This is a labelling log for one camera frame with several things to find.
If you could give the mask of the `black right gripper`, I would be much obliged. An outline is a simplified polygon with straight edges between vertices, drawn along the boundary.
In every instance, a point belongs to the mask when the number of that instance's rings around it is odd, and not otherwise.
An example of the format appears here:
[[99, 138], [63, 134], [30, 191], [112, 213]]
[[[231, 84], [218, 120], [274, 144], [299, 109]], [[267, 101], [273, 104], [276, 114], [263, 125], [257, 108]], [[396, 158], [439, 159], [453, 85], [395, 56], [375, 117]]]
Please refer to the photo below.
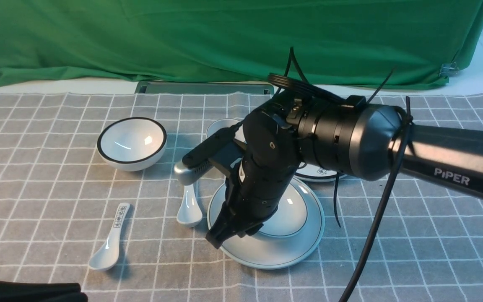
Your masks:
[[235, 168], [227, 186], [226, 202], [205, 236], [215, 249], [241, 232], [242, 222], [246, 222], [245, 234], [255, 235], [277, 211], [296, 171], [295, 166], [264, 166], [251, 156], [244, 156]]

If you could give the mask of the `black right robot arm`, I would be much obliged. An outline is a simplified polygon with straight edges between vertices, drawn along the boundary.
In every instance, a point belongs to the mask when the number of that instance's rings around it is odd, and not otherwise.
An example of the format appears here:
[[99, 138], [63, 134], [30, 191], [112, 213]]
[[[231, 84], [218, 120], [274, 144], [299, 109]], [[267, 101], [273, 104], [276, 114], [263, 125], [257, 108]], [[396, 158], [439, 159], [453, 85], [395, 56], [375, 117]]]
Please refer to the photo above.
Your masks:
[[301, 163], [362, 180], [389, 176], [368, 232], [371, 249], [397, 174], [483, 199], [483, 131], [417, 125], [408, 109], [364, 97], [283, 91], [201, 147], [226, 174], [226, 201], [206, 239], [254, 235], [278, 210]]

